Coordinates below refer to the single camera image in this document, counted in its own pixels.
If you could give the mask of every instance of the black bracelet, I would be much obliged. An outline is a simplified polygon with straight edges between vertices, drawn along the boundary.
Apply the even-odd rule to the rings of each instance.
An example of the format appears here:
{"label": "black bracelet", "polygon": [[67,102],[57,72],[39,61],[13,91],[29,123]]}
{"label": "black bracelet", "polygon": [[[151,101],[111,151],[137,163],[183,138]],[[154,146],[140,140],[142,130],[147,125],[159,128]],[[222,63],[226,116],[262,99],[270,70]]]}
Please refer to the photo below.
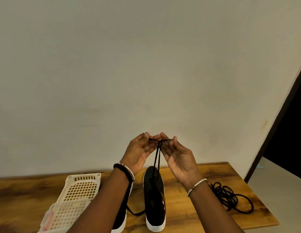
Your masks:
{"label": "black bracelet", "polygon": [[123,171],[125,173],[125,175],[128,178],[129,186],[130,186],[131,183],[134,181],[133,172],[126,165],[124,165],[122,163],[115,163],[113,168],[119,168],[121,171]]}

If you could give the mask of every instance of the bracelet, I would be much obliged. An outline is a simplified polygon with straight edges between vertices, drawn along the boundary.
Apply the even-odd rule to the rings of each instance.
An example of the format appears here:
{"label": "bracelet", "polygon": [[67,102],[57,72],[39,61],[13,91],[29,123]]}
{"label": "bracelet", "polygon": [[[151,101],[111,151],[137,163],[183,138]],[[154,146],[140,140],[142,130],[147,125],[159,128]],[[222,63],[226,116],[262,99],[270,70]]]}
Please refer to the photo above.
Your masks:
{"label": "bracelet", "polygon": [[200,180],[199,182],[197,182],[189,191],[188,191],[188,193],[187,193],[187,197],[189,197],[189,194],[191,193],[191,191],[197,186],[197,185],[199,185],[200,183],[202,183],[203,181],[207,181],[208,179],[202,179],[202,180]]}
{"label": "bracelet", "polygon": [[115,163],[113,168],[119,168],[121,171],[123,171],[125,173],[125,175],[127,176],[129,183],[134,181],[133,172],[130,170],[130,168],[128,168],[123,163]]}

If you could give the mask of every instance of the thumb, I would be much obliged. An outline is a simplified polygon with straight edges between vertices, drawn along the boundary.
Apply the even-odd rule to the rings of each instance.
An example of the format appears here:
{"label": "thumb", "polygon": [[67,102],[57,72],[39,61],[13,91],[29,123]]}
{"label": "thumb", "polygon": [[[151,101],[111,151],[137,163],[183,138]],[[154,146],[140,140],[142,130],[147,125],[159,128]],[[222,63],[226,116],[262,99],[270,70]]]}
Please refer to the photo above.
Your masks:
{"label": "thumb", "polygon": [[138,141],[139,147],[143,147],[148,143],[148,140],[150,138],[150,134],[148,132],[143,134],[142,140]]}
{"label": "thumb", "polygon": [[187,148],[185,146],[181,145],[181,143],[178,142],[178,139],[176,138],[176,136],[173,137],[173,144],[174,144],[174,147],[179,151],[187,150]]}

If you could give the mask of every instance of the person's right hand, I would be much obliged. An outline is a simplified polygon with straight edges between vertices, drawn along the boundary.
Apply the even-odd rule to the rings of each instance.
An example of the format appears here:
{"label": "person's right hand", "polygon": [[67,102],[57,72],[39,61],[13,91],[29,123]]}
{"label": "person's right hand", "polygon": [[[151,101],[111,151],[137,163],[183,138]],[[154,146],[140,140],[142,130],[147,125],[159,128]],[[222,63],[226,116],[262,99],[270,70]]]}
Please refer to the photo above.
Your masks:
{"label": "person's right hand", "polygon": [[[168,140],[166,134],[160,133],[164,140]],[[188,192],[194,184],[202,179],[195,158],[190,149],[181,145],[176,136],[173,140],[162,143],[161,152],[166,159],[173,175],[180,181]]]}

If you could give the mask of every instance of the person's left hand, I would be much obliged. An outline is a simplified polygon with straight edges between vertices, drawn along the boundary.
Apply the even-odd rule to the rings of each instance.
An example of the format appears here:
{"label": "person's left hand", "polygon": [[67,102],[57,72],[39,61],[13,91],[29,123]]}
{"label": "person's left hand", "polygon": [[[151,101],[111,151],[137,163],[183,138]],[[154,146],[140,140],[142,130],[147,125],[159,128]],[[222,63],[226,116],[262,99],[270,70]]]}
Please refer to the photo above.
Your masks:
{"label": "person's left hand", "polygon": [[136,175],[145,164],[146,158],[157,148],[157,141],[149,141],[149,138],[158,140],[160,135],[150,136],[148,132],[140,134],[130,141],[121,163],[126,165]]}

